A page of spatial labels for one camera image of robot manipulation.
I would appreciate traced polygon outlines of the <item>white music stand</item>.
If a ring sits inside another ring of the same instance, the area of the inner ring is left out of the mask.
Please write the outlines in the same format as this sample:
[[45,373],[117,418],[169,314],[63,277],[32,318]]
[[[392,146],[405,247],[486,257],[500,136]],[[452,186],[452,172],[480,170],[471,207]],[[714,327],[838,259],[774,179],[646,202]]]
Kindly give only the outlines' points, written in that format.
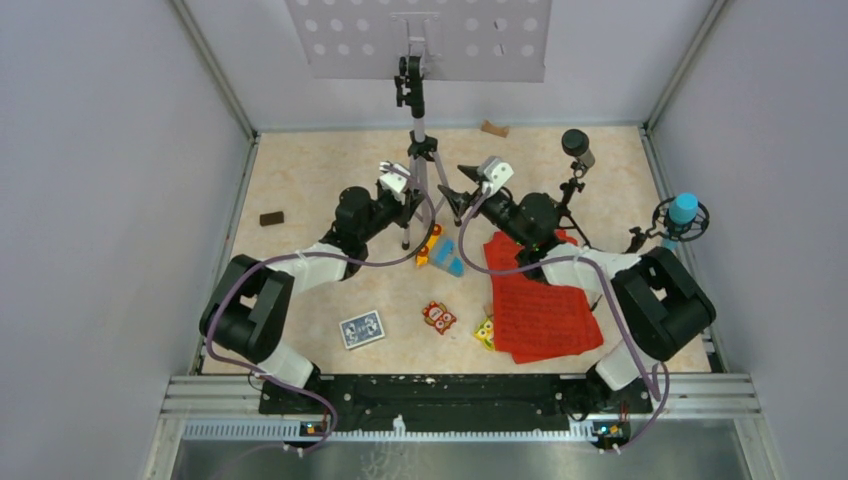
[[447,176],[426,133],[425,84],[540,83],[553,4],[506,1],[315,1],[286,4],[314,77],[390,80],[413,121],[412,173]]

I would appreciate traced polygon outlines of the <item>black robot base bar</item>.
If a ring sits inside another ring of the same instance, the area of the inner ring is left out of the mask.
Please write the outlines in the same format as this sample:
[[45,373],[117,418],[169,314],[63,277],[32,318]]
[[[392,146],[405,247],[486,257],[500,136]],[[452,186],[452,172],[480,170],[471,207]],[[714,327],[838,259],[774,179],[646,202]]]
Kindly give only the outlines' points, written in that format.
[[611,391],[598,379],[559,374],[318,375],[302,394],[264,383],[258,407],[335,420],[341,433],[388,431],[396,418],[423,433],[564,431],[594,414],[652,409],[641,380]]

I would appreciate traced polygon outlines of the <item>red sheet music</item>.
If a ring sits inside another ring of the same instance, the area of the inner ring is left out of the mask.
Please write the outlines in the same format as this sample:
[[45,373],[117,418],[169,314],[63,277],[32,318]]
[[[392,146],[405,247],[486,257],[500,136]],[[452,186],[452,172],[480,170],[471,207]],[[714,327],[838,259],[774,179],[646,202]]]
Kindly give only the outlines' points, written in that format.
[[521,274],[491,276],[490,342],[517,364],[578,356],[604,343],[583,290]]

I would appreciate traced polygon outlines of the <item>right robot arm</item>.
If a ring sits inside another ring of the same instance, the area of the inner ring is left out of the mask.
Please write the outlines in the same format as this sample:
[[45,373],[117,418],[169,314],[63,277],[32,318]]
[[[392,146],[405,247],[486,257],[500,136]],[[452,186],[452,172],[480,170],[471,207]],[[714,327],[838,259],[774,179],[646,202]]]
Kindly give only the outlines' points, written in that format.
[[519,246],[512,274],[606,300],[622,339],[586,373],[586,397],[594,409],[614,411],[636,379],[650,385],[648,365],[671,359],[716,320],[713,302],[672,250],[613,253],[565,242],[557,235],[559,209],[550,195],[513,199],[505,187],[513,175],[509,163],[492,157],[459,169],[476,183],[474,191],[438,189],[462,230],[482,216]]

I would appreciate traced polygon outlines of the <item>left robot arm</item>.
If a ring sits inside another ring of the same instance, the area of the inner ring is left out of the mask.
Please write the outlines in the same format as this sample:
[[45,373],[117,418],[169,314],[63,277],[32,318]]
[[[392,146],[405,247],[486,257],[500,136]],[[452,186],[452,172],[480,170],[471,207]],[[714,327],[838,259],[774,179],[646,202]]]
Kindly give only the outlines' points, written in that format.
[[311,247],[266,260],[232,258],[199,322],[207,355],[284,384],[283,401],[295,412],[314,410],[321,388],[311,379],[318,368],[283,339],[291,300],[370,266],[369,241],[392,224],[407,227],[419,207],[435,212],[430,196],[416,188],[395,194],[380,187],[372,197],[363,187],[349,187],[339,196],[331,227]]

